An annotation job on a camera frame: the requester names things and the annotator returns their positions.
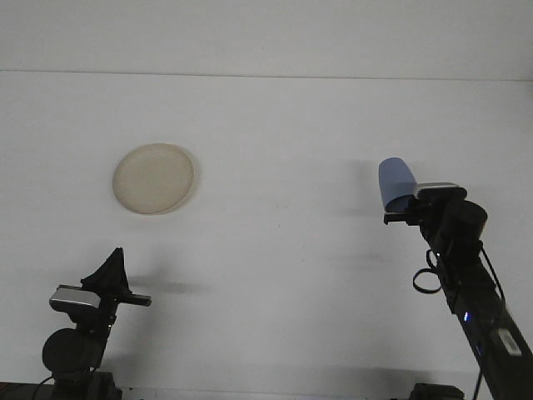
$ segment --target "white table surface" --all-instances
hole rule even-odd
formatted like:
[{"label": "white table surface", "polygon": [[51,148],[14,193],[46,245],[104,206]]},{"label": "white table surface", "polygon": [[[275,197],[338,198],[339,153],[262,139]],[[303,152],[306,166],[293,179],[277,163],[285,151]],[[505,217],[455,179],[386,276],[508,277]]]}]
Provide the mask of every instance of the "white table surface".
[{"label": "white table surface", "polygon": [[[102,367],[119,386],[469,393],[456,318],[411,287],[426,245],[382,223],[390,156],[486,208],[487,250],[533,340],[531,83],[0,72],[0,93],[3,380],[46,376],[42,345],[70,326],[48,298],[121,246],[153,305],[118,310]],[[183,207],[147,217],[111,178],[154,142],[189,150],[199,180]]]}]

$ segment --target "cable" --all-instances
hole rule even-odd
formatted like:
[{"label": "cable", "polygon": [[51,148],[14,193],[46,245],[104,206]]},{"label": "cable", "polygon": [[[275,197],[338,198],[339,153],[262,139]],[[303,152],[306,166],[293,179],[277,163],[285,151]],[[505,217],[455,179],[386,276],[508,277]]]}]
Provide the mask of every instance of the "cable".
[{"label": "cable", "polygon": [[483,253],[483,257],[485,257],[486,263],[488,264],[489,269],[491,270],[492,277],[494,278],[494,282],[496,282],[496,286],[498,287],[498,292],[500,292],[501,309],[500,309],[499,317],[501,317],[504,311],[506,310],[506,295],[503,293],[503,289],[501,288],[501,285],[500,285],[500,280],[498,279],[498,276],[496,275],[496,271],[492,267],[491,260],[489,259],[489,256],[487,256],[484,247],[481,248],[481,252]]},{"label": "cable", "polygon": [[483,375],[481,374],[481,369],[480,369],[480,373],[477,376],[476,389],[474,389],[474,396],[472,396],[472,400],[476,400],[477,394],[480,392],[481,378],[483,378]]},{"label": "cable", "polygon": [[432,273],[434,275],[436,275],[438,277],[439,273],[438,273],[438,270],[437,270],[437,267],[435,264],[433,264],[433,262],[431,261],[431,258],[430,258],[430,254],[431,254],[431,250],[428,250],[426,252],[426,263],[427,265],[429,266],[429,268],[422,268],[420,269],[419,271],[417,271],[415,273],[415,275],[413,276],[413,287],[415,288],[415,290],[419,293],[424,293],[424,294],[435,294],[435,293],[438,293],[441,289],[442,289],[442,286],[439,286],[437,289],[426,289],[424,287],[420,287],[416,284],[416,279],[422,275],[422,273]]},{"label": "cable", "polygon": [[48,382],[50,379],[52,379],[53,377],[47,377],[44,381],[42,381],[41,383],[39,383],[37,385],[37,387],[35,387],[35,390],[33,391],[33,395],[32,395],[32,400],[35,400],[35,397],[37,396],[37,392],[39,391],[39,389],[42,387],[42,385],[44,385],[44,383]]}]

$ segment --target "white wall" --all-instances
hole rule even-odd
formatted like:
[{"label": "white wall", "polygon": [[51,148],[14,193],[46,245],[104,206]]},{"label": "white wall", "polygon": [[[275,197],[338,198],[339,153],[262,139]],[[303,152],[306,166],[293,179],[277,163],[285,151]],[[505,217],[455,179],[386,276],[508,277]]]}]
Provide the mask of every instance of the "white wall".
[{"label": "white wall", "polygon": [[[123,246],[136,292],[104,367],[123,386],[407,395],[471,390],[476,363],[441,295],[411,276],[426,246],[385,226],[377,164],[465,185],[526,338],[531,321],[527,82],[0,73],[4,380],[46,375],[68,326],[48,297]],[[122,208],[113,169],[151,142],[187,148],[195,195],[167,215]]]},{"label": "white wall", "polygon": [[530,0],[0,2],[0,69],[533,78]]}]

